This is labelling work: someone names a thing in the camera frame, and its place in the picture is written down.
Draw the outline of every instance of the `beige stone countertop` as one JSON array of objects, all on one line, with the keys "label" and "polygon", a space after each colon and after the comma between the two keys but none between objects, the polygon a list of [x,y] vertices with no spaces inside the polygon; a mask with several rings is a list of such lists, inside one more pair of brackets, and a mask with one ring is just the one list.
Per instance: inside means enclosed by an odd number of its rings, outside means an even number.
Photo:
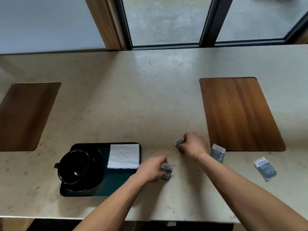
[{"label": "beige stone countertop", "polygon": [[[173,145],[186,131],[209,144],[199,79],[256,77],[285,152],[227,152],[224,165],[308,219],[308,46],[254,46],[0,56],[0,100],[15,82],[62,83],[39,145],[0,153],[0,216],[82,219],[104,198],[62,197],[53,168],[75,143],[138,142],[165,154],[169,183],[148,185],[126,220],[239,222],[195,162]],[[253,162],[277,176],[265,182]]]}]

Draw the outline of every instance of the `wooden placemat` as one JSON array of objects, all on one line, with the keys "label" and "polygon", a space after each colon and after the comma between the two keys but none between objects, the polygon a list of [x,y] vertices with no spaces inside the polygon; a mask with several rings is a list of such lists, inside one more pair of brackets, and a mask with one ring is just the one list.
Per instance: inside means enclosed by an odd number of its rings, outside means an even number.
[{"label": "wooden placemat", "polygon": [[0,151],[34,151],[60,82],[15,83],[0,105]]},{"label": "wooden placemat", "polygon": [[285,151],[256,78],[200,79],[211,146],[227,151]]}]

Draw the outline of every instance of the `person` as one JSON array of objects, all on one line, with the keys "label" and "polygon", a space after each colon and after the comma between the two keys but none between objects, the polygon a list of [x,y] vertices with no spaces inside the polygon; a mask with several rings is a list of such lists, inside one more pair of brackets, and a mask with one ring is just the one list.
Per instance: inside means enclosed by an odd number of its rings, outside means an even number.
[{"label": "person", "polygon": [[[308,230],[308,221],[304,217],[271,193],[212,158],[200,135],[186,133],[184,139],[186,143],[179,147],[202,167],[247,231]],[[161,155],[141,163],[137,172],[80,222],[74,231],[118,230],[140,190],[146,184],[166,176],[160,170],[164,162],[167,159]]]}]

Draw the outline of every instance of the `folded white cloth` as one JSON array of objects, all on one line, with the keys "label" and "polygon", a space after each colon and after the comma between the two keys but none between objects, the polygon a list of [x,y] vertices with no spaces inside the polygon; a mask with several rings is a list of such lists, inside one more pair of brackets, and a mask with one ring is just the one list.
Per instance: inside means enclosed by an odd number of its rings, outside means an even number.
[{"label": "folded white cloth", "polygon": [[139,168],[139,144],[111,144],[107,168]]}]

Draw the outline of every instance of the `bracelet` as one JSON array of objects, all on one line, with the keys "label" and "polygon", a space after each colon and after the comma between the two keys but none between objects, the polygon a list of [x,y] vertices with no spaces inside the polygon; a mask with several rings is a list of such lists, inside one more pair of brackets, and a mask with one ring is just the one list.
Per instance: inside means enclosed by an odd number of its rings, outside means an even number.
[{"label": "bracelet", "polygon": [[195,151],[193,154],[192,154],[192,157],[197,161],[197,158],[199,155],[203,154],[203,153],[206,153],[206,151],[204,150],[197,150]]}]

